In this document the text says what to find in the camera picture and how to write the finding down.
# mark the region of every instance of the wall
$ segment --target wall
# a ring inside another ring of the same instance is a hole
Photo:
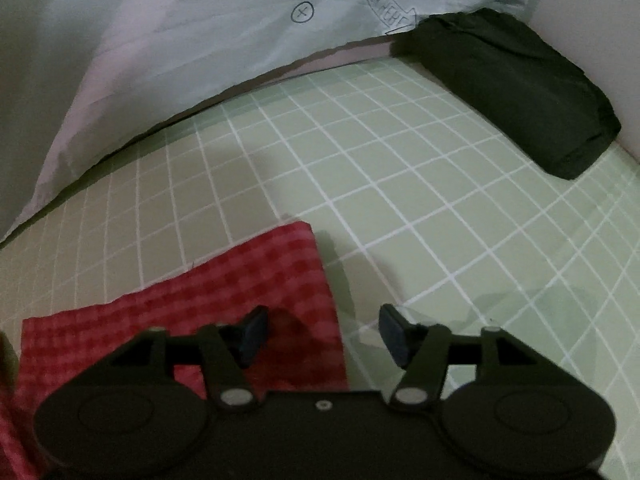
[[[537,0],[529,25],[607,94],[640,160],[640,0]]]

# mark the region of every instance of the red cloth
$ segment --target red cloth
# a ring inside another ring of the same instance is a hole
[[[246,374],[259,394],[347,389],[338,320],[316,242],[308,224],[295,222],[111,303],[25,320],[11,406],[0,398],[0,446],[10,466],[0,465],[0,474],[37,478],[42,466],[30,458],[33,444],[17,428],[30,427],[47,395],[136,333],[164,326],[172,335],[189,334],[207,323],[235,323],[258,304],[269,308],[270,338]],[[194,367],[176,370],[176,379],[204,395]]]

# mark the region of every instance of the silver screw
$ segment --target silver screw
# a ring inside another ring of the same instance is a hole
[[[229,388],[220,394],[220,400],[227,406],[245,406],[254,400],[254,394],[244,388]]]
[[[396,399],[403,404],[408,404],[411,406],[422,404],[428,398],[429,396],[427,395],[427,392],[425,392],[421,388],[407,387],[400,388],[398,391],[396,391]]]
[[[330,400],[318,400],[316,402],[316,408],[321,412],[328,412],[334,404]]]

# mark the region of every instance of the red checkered cloth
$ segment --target red checkered cloth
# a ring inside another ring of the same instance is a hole
[[[208,323],[235,323],[256,305],[269,308],[270,338],[246,376],[267,390],[345,390],[342,339],[334,302],[308,224],[278,227],[208,262],[111,303],[22,324],[22,354],[11,405],[0,397],[6,478],[34,479],[42,464],[25,431],[53,390],[150,326],[172,335]],[[204,396],[199,370],[176,379]]]

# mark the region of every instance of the white fabric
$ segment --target white fabric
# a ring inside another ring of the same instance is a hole
[[[103,156],[230,86],[421,16],[526,1],[0,0],[0,240]]]

